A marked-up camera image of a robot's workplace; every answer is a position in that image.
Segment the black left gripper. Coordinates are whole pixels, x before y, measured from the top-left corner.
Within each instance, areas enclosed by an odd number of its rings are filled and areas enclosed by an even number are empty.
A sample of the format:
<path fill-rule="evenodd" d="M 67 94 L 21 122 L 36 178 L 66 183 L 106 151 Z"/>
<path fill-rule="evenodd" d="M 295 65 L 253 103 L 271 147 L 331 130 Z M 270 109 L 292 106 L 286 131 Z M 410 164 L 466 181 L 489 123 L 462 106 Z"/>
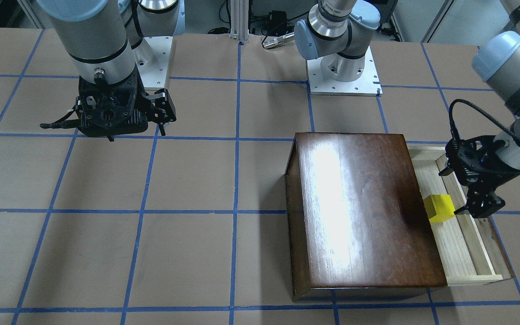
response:
<path fill-rule="evenodd" d="M 454 215 L 466 214 L 475 219 L 488 218 L 506 205 L 504 199 L 495 193 L 497 188 L 517 176 L 517 170 L 491 173 L 462 169 L 461 185 L 468 188 L 468 193 L 466 204 L 455 210 Z"/>

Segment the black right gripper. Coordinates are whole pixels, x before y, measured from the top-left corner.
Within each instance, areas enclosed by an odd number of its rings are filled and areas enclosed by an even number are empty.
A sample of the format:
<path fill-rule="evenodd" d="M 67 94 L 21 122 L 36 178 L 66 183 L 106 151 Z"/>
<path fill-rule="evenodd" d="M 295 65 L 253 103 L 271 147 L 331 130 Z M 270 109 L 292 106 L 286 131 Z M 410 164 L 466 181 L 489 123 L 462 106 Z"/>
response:
<path fill-rule="evenodd" d="M 140 93 L 136 99 L 136 109 L 146 115 L 147 121 L 158 125 L 160 136 L 167 135 L 167 123 L 177 121 L 175 105 L 166 88 L 155 91 L 153 95 Z M 113 134 L 106 134 L 106 138 L 109 142 L 114 142 Z"/>

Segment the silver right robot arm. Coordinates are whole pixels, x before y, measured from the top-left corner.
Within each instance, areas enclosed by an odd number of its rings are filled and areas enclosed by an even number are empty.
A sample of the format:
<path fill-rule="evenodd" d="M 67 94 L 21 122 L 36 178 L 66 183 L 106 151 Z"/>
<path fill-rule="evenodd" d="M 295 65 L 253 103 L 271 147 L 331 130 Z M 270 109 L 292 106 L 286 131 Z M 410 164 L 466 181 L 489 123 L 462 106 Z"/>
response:
<path fill-rule="evenodd" d="M 43 129 L 76 128 L 91 138 L 147 131 L 165 135 L 177 120 L 169 91 L 149 94 L 149 71 L 160 72 L 149 37 L 185 30 L 182 0 L 40 0 L 79 73 L 78 96 L 68 113 Z"/>

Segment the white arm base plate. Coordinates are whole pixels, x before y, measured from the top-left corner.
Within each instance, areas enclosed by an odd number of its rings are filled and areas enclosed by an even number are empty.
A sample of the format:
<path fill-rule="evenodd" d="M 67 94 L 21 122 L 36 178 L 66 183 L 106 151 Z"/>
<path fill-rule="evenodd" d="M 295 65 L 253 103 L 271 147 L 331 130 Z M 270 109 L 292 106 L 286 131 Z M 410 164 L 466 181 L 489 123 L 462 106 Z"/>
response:
<path fill-rule="evenodd" d="M 378 96 L 383 90 L 371 48 L 356 60 L 338 54 L 306 61 L 312 95 Z"/>
<path fill-rule="evenodd" d="M 145 37 L 142 43 L 133 49 L 145 89 L 158 90 L 167 87 L 172 45 L 172 36 Z"/>

